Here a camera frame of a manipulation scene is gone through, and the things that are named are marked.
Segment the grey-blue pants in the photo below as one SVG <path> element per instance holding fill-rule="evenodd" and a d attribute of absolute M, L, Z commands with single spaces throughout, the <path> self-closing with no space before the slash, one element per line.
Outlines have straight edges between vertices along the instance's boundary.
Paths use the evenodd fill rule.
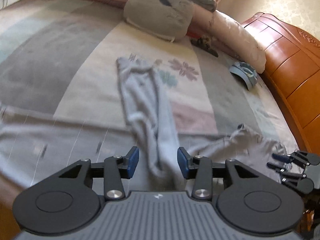
<path fill-rule="evenodd" d="M 201 69 L 214 106 L 213 115 L 169 101 L 160 73 L 139 62 L 120 61 L 120 93 L 125 127 L 93 126 L 53 120 L 13 108 L 1 110 L 1 171 L 17 185 L 33 186 L 80 159 L 97 163 L 139 148 L 139 163 L 127 190 L 189 190 L 177 161 L 177 150 L 202 155 L 214 162 L 236 159 L 279 180 L 267 168 L 274 153 L 286 154 L 291 138 L 277 130 L 281 115 L 259 101 L 262 81 L 246 90 L 232 74 L 236 66 L 211 65 Z"/>

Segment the wooden headboard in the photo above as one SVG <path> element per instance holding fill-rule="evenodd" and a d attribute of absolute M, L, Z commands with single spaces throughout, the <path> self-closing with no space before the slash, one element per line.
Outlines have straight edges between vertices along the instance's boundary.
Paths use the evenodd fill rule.
<path fill-rule="evenodd" d="M 242 26 L 264 49 L 266 66 L 261 77 L 299 148 L 319 154 L 319 40 L 263 12 Z"/>

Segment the blue baseball cap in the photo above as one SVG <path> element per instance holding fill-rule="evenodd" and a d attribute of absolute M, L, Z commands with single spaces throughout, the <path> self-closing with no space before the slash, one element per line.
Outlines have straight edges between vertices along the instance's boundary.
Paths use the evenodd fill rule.
<path fill-rule="evenodd" d="M 258 82 L 258 74 L 256 70 L 250 65 L 245 62 L 235 62 L 233 63 L 229 71 L 238 76 L 244 83 L 248 90 L 251 90 Z"/>

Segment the patchwork bed sheet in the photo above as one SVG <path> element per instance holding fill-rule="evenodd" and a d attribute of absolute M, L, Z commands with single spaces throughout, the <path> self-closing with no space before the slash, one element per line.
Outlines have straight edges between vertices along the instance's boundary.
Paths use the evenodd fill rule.
<path fill-rule="evenodd" d="M 188 38 L 170 43 L 144 33 L 123 21 L 121 9 L 102 3 L 22 0 L 1 11 L 1 110 L 123 128 L 120 61 L 128 60 L 159 72 L 170 102 L 213 115 L 203 63 L 230 67 L 235 62 L 218 55 L 193 46 Z M 276 129 L 289 132 L 291 153 L 297 143 L 264 87 L 259 101 L 267 111 L 279 111 Z"/>

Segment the black phone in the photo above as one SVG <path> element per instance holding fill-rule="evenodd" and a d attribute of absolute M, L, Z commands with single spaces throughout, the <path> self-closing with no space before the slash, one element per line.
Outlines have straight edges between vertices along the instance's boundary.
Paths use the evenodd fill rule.
<path fill-rule="evenodd" d="M 196 46 L 197 48 L 200 48 L 215 57 L 219 57 L 217 51 L 211 47 L 210 40 L 201 37 L 198 39 L 192 38 L 190 42 L 193 46 Z"/>

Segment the pink folded quilt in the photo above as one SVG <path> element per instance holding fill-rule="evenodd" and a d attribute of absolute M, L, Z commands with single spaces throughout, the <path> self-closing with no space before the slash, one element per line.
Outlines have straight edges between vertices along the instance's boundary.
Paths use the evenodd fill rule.
<path fill-rule="evenodd" d="M 125 21 L 136 28 L 168 41 L 185 37 L 187 31 L 208 35 L 234 51 L 259 74 L 266 56 L 256 39 L 236 20 L 211 12 L 195 0 L 114 0 L 124 6 Z"/>

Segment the folded grey-green cloth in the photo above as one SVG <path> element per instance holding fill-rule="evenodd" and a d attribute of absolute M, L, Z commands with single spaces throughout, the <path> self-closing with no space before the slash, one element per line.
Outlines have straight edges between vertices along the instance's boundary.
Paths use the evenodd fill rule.
<path fill-rule="evenodd" d="M 210 12 L 214 12 L 217 7 L 216 0 L 193 0 L 193 2 Z"/>

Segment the grey cat face cushion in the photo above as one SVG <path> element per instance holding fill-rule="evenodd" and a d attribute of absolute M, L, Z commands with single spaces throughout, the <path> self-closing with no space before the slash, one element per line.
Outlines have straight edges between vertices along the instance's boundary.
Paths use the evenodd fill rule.
<path fill-rule="evenodd" d="M 193 10 L 192 0 L 128 0 L 124 18 L 142 31 L 173 42 L 187 34 Z"/>

